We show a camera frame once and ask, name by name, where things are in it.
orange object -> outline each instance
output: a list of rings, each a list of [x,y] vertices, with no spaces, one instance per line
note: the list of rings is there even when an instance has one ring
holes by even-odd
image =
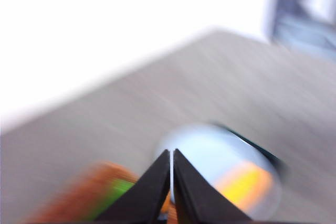
[[[161,207],[161,212],[163,212],[163,213],[168,212],[169,206],[170,206],[170,191],[168,192],[167,197],[164,200],[164,203]]]
[[[110,183],[117,178],[133,183],[137,180],[133,173],[120,165],[111,162],[94,165],[24,223],[83,220],[106,193]]]
[[[272,175],[252,162],[243,162],[215,183],[215,188],[243,211],[248,211],[269,191]]]
[[[176,206],[174,204],[169,205],[167,224],[178,224]]]

blurry object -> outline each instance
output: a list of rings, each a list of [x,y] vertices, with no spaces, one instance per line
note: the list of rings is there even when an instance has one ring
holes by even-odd
[[[96,221],[155,223],[169,191],[169,152],[164,150],[137,183]]]
[[[279,160],[224,127],[197,124],[177,129],[156,150],[178,148],[200,174],[247,215],[268,219],[281,198]]]
[[[174,193],[179,224],[251,221],[218,193],[178,149],[174,151]]]
[[[274,40],[336,60],[335,18],[336,0],[278,0]]]
[[[178,224],[175,204],[169,205],[167,224]]]
[[[136,176],[120,165],[97,164],[24,223],[95,220],[135,182]],[[162,211],[167,212],[168,207],[167,197]]]

white wall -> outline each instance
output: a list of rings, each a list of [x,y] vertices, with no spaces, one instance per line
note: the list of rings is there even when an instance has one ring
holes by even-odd
[[[2,131],[214,27],[267,40],[274,0],[1,0]]]

gray floor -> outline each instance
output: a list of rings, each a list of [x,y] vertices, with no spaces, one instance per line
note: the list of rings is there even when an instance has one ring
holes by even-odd
[[[2,136],[2,223],[87,165],[141,174],[157,142],[218,121],[291,168],[274,220],[336,222],[336,65],[214,32]]]

green object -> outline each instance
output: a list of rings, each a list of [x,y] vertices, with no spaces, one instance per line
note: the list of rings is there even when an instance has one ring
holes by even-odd
[[[96,219],[102,212],[104,212],[117,199],[119,199],[124,193],[126,193],[133,185],[134,183],[123,179],[115,179],[114,181],[112,181],[106,195],[96,206],[93,207],[92,212],[87,218],[85,218],[85,220]]]

